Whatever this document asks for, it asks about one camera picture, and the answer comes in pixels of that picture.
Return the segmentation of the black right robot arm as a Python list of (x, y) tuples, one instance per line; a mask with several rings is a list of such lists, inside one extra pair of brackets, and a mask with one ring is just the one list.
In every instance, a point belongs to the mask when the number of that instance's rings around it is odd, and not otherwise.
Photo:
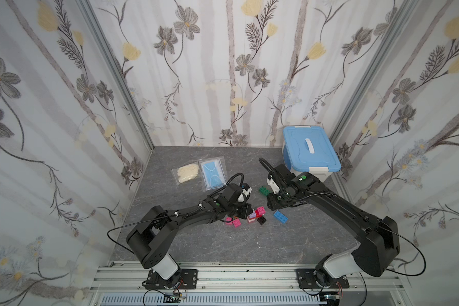
[(400, 254), (397, 223), (390, 217), (379, 218), (333, 193), (315, 175), (303, 172), (295, 175), (284, 164), (273, 167), (266, 159), (260, 164), (269, 173), (268, 208), (273, 211), (313, 205), (339, 223), (358, 242), (340, 254), (325, 256), (315, 267), (314, 276), (322, 287), (354, 273), (381, 277)]

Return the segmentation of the pink lego brick top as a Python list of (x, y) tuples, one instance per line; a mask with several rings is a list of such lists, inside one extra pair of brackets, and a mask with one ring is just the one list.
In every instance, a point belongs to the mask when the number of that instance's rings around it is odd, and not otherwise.
[(266, 210), (265, 210), (264, 207), (258, 207), (258, 208), (255, 210), (255, 213), (256, 213), (256, 217), (260, 218), (261, 216), (265, 215)]

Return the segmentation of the green lego brick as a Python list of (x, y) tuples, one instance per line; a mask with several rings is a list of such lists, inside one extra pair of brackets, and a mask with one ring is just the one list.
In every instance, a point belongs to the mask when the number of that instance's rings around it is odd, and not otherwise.
[(263, 195), (264, 197), (267, 197), (269, 194), (272, 193), (272, 191), (269, 190), (268, 188), (266, 188), (265, 186), (261, 186), (261, 187), (259, 188), (258, 191), (259, 191), (259, 193), (260, 193), (261, 195)]

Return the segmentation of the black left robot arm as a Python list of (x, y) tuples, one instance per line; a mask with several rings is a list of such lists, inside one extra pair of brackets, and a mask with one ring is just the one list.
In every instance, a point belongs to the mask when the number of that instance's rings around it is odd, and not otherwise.
[(181, 268), (168, 251), (180, 231), (216, 222), (231, 223), (234, 218), (245, 219), (251, 214), (248, 203), (251, 188), (244, 179), (243, 173), (234, 174), (193, 207), (165, 210), (154, 206), (139, 222), (113, 228), (107, 237), (114, 231), (132, 228), (126, 243), (116, 242), (116, 245), (133, 254), (145, 269), (174, 283), (180, 277)]

